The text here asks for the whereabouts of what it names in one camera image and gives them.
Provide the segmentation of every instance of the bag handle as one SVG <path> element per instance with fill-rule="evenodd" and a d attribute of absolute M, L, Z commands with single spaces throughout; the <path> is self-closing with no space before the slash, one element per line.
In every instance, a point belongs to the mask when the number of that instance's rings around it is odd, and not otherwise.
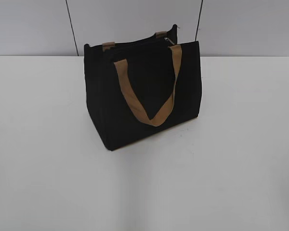
<path fill-rule="evenodd" d="M 154 34 L 155 38 L 156 39 L 159 39 L 159 38 L 163 38 L 163 37 L 166 37 L 167 36 L 167 31 L 159 31 L 159 32 L 156 32 Z M 115 42 L 105 42 L 105 43 L 102 43 L 102 47 L 103 47 L 103 52 L 112 48 L 112 47 L 115 47 L 116 46 L 116 43 Z"/>
<path fill-rule="evenodd" d="M 142 123 L 152 125 L 154 127 L 158 127 L 163 124 L 174 107 L 174 96 L 175 96 L 175 86 L 177 82 L 177 78 L 179 75 L 180 67 L 181 67 L 181 59 L 182 59 L 182 48 L 181 45 L 175 45 L 169 47 L 172 52 L 172 64 L 174 69 L 175 81 L 173 85 L 173 91 L 170 97 L 166 100 L 160 110 L 156 113 L 156 115 L 149 119 L 144 107 L 141 105 L 138 100 L 135 92 L 131 87 L 131 83 L 128 77 L 128 63 L 126 59 L 115 62 L 115 67 L 118 74 L 119 84 L 121 88 L 121 92 L 130 107 L 134 116 Z"/>

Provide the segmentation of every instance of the white surface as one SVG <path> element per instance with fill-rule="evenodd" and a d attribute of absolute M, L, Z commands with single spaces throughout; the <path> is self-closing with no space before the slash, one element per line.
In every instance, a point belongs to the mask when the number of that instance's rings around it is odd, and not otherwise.
<path fill-rule="evenodd" d="M 195 39 L 200 0 L 68 0 L 79 54 L 83 46 L 144 39 L 177 24 L 178 40 Z"/>
<path fill-rule="evenodd" d="M 0 0 L 0 55 L 77 55 L 65 0 Z"/>
<path fill-rule="evenodd" d="M 289 231 L 289 58 L 201 64 L 199 118 L 109 152 L 81 57 L 0 57 L 0 230 Z"/>
<path fill-rule="evenodd" d="M 202 55 L 289 56 L 289 0 L 204 0 Z"/>

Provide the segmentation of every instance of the tan handle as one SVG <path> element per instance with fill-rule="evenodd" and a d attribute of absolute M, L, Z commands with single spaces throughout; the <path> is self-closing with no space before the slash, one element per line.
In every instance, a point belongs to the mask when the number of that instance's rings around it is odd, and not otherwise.
<path fill-rule="evenodd" d="M 182 58 L 182 49 L 181 45 L 175 45 L 169 47 L 172 51 L 172 63 L 175 74 L 175 81 L 173 85 L 173 91 L 170 97 L 166 100 L 164 105 L 160 108 L 160 110 L 156 113 L 156 115 L 149 119 L 144 107 L 141 105 L 138 100 L 135 92 L 131 87 L 131 83 L 128 78 L 128 63 L 126 59 L 115 62 L 116 70 L 118 73 L 119 84 L 121 88 L 121 92 L 133 112 L 134 116 L 142 123 L 152 125 L 154 127 L 160 126 L 165 122 L 170 113 L 173 110 L 174 106 L 174 96 L 175 96 L 175 86 L 177 82 L 177 78 L 179 75 L 180 67 L 181 67 L 181 58 Z"/>

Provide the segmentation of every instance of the white wall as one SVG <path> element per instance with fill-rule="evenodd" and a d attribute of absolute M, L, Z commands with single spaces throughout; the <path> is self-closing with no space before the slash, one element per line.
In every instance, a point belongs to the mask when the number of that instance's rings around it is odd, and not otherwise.
<path fill-rule="evenodd" d="M 77 55 L 65 0 L 0 0 L 0 55 Z"/>
<path fill-rule="evenodd" d="M 194 39 L 200 0 L 68 0 L 83 45 L 131 41 L 178 24 Z M 289 0 L 204 0 L 202 55 L 289 56 Z M 0 0 L 0 55 L 77 55 L 65 0 Z"/>
<path fill-rule="evenodd" d="M 177 24 L 179 42 L 195 39 L 200 0 L 68 0 L 79 53 L 83 45 L 133 41 Z"/>
<path fill-rule="evenodd" d="M 289 56 L 289 0 L 204 0 L 202 55 Z"/>

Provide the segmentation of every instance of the bag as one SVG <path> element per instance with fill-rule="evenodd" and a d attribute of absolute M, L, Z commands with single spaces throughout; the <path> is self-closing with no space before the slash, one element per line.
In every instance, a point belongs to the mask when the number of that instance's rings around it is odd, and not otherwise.
<path fill-rule="evenodd" d="M 115 150 L 196 118 L 201 101 L 199 43 L 168 32 L 130 43 L 84 46 L 87 108 Z"/>

